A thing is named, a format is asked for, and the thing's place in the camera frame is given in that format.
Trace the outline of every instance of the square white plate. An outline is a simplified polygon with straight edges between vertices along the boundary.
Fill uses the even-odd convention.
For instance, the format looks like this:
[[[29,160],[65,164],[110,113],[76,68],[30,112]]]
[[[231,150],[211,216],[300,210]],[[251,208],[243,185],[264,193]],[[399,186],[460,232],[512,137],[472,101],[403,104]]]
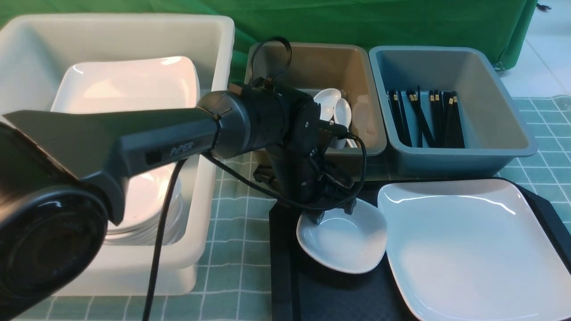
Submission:
[[[71,66],[51,111],[105,113],[192,108],[200,96],[196,68],[187,57]]]
[[[395,183],[378,201],[391,270],[420,320],[571,317],[571,275],[514,185]]]

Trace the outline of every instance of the white floor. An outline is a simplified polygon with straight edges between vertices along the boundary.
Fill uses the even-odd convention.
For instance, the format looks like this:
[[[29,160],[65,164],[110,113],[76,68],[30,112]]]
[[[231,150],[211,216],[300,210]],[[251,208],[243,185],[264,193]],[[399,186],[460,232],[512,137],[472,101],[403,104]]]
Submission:
[[[571,95],[571,0],[539,0],[516,67],[501,79],[512,97]]]

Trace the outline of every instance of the green backdrop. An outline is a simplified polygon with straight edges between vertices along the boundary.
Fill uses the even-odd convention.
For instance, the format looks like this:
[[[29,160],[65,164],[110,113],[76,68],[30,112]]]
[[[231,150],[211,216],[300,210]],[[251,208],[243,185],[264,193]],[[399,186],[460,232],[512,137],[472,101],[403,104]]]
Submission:
[[[0,25],[31,13],[192,13],[234,19],[232,80],[249,47],[273,35],[292,42],[466,46],[512,68],[537,0],[0,0]]]

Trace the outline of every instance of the black motor housing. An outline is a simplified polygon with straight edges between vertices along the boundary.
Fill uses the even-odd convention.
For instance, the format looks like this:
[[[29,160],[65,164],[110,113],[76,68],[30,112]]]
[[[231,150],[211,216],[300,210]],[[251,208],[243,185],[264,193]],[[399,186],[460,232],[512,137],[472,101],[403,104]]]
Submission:
[[[0,122],[0,320],[81,274],[101,248],[107,222],[96,190]]]

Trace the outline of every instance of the gray plastic bin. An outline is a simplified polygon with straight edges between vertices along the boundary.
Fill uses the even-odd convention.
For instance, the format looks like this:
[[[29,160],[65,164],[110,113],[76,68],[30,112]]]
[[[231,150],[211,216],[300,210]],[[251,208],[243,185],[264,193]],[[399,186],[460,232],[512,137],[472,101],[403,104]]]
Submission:
[[[250,48],[245,82],[251,79],[249,65],[256,46]],[[356,128],[351,128],[352,132],[359,135],[365,142],[367,155],[374,156],[384,151],[387,146],[387,136],[367,52],[360,47],[350,45],[291,43],[291,47],[291,65],[284,74],[276,78],[276,81],[311,95],[327,88],[341,90],[347,96],[346,99],[351,109],[359,104],[359,109],[368,111],[367,118],[370,121],[366,133],[359,133]],[[281,70],[285,61],[286,50],[282,44],[264,45],[256,54],[255,77],[266,77]],[[255,155],[259,163],[267,163],[265,152],[258,151]],[[351,175],[359,176],[361,149],[330,148],[326,156]]]
[[[380,46],[369,52],[369,58],[400,175],[492,176],[513,158],[537,152],[533,135],[481,52],[469,48]],[[416,90],[417,86],[421,88],[429,124],[427,92],[438,89],[458,93],[465,149],[409,147],[399,141],[387,91],[404,92]],[[405,105],[414,138],[416,118],[406,100]]]

